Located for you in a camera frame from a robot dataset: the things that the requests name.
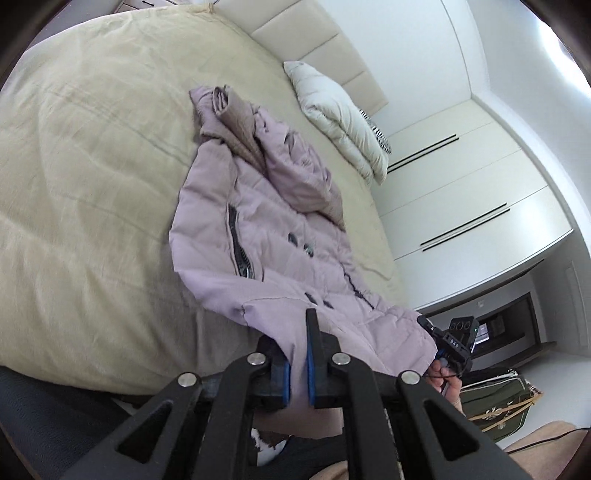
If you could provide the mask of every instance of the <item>beige bedsheet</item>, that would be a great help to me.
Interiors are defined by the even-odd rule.
[[[401,302],[365,182],[301,113],[280,62],[209,6],[151,8],[43,41],[0,94],[0,364],[144,394],[254,347],[256,332],[204,312],[173,273],[199,84],[233,86],[317,148],[367,282]]]

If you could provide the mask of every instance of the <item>wardrobe handle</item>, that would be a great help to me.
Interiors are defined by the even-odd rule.
[[[431,250],[432,248],[435,248],[438,245],[444,244],[445,242],[449,242],[455,237],[463,235],[464,233],[469,232],[470,230],[474,230],[475,228],[484,225],[485,223],[490,222],[491,220],[494,220],[495,218],[500,217],[501,215],[504,215],[509,211],[511,211],[511,208],[507,206],[507,203],[503,203],[503,205],[499,205],[498,207],[493,208],[492,210],[489,210],[488,212],[483,213],[482,215],[479,215],[466,223],[463,223],[455,228],[452,228],[451,230],[448,230],[447,232],[430,238],[429,240],[420,244],[420,246],[424,247],[423,251],[426,252],[427,250]]]
[[[444,138],[443,140],[440,140],[439,142],[435,142],[434,144],[422,148],[421,150],[416,151],[408,157],[404,157],[403,159],[398,160],[397,162],[388,166],[387,172],[392,173],[394,170],[398,170],[399,168],[402,168],[403,166],[406,166],[409,163],[412,163],[415,160],[418,160],[419,158],[424,157],[425,155],[429,155],[430,153],[435,152],[435,150],[439,150],[440,148],[446,147],[447,145],[454,143],[458,140],[460,140],[460,137],[458,137],[457,134],[453,134],[447,138]]]

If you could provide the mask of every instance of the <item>zebra print pillow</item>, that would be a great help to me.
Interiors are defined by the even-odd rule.
[[[382,131],[374,123],[374,121],[371,120],[367,113],[361,110],[361,108],[359,109],[359,111],[361,112],[361,115],[363,115],[363,118],[365,118],[365,121],[368,123],[369,127],[374,133],[375,138],[379,143],[379,146],[382,147],[382,150],[384,150],[388,155],[390,155],[392,153],[392,147],[390,147],[390,144],[388,143],[388,139],[386,138],[386,136],[382,133]]]

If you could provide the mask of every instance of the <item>white wardrobe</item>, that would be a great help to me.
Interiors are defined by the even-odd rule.
[[[525,152],[472,100],[389,141],[372,193],[417,310],[506,277],[572,231]]]

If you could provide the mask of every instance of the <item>upholstered headboard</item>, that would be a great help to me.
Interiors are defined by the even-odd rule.
[[[214,9],[281,61],[301,60],[372,115],[388,103],[349,39],[315,0],[218,0]]]

